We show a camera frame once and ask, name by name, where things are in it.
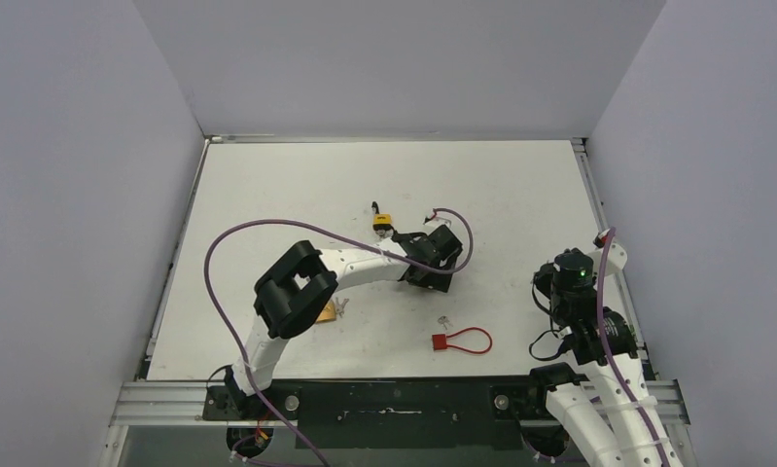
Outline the yellow black padlock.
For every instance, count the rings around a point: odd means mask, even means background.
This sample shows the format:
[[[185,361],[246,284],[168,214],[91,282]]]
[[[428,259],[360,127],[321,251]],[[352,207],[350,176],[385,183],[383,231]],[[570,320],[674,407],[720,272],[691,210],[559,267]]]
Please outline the yellow black padlock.
[[[394,232],[393,219],[390,214],[383,213],[376,201],[371,203],[372,229],[379,238],[389,238]]]

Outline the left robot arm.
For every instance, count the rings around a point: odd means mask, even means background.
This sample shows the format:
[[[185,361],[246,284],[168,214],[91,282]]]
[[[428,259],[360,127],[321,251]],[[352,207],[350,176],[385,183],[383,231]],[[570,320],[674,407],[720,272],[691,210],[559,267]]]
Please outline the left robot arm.
[[[220,304],[211,279],[211,263],[230,235],[265,220],[234,226],[218,235],[206,250],[203,279],[206,292],[238,345],[239,360],[225,376],[228,405],[241,419],[258,416],[265,407],[275,413],[265,391],[289,341],[310,329],[335,293],[375,282],[404,282],[446,292],[453,275],[474,256],[475,240],[462,242],[448,224],[430,232],[392,233],[364,243],[301,223],[303,229],[341,242],[339,248],[317,248],[308,240],[294,243],[254,285],[257,322],[242,339]]]

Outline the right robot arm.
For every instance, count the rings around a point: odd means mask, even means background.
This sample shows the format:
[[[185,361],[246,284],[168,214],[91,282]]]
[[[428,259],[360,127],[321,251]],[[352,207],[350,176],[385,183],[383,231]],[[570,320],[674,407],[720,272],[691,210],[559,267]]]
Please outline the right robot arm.
[[[628,256],[616,243],[584,253],[567,249],[533,276],[548,298],[561,350],[575,363],[531,371],[528,410],[552,416],[591,466],[680,466],[643,375],[639,347],[622,315],[603,305],[603,282]]]

